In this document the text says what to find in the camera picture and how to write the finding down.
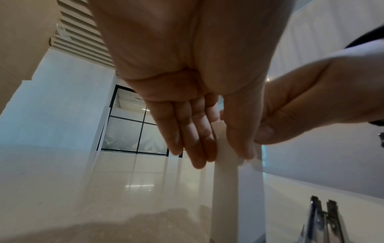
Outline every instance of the beige floor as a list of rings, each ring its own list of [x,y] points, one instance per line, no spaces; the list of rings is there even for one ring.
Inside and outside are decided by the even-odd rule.
[[[0,147],[0,242],[209,242],[214,163]],[[339,202],[355,243],[382,242],[384,200],[265,174],[267,242],[297,240],[309,198]]]

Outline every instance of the metal tool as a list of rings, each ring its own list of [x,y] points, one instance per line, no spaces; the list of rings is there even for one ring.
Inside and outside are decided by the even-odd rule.
[[[322,210],[318,197],[311,197],[307,223],[297,243],[351,243],[337,202],[329,200],[327,211]]]

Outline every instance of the floor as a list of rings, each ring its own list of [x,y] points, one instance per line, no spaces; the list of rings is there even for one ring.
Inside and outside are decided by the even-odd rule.
[[[0,147],[0,242],[208,243],[214,163]],[[309,199],[336,200],[355,243],[382,242],[384,200],[264,174],[267,242],[294,242]]]

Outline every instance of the polished marble floor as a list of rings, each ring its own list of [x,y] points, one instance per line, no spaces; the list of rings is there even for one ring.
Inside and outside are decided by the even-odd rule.
[[[208,243],[214,163],[0,147],[0,242]],[[317,195],[355,243],[384,239],[384,200],[264,174],[267,242],[297,240]]]

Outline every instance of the fingernail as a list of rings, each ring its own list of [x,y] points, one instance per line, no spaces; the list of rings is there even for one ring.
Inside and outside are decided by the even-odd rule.
[[[266,142],[275,135],[275,131],[267,125],[261,125],[256,132],[255,141],[257,143]]]

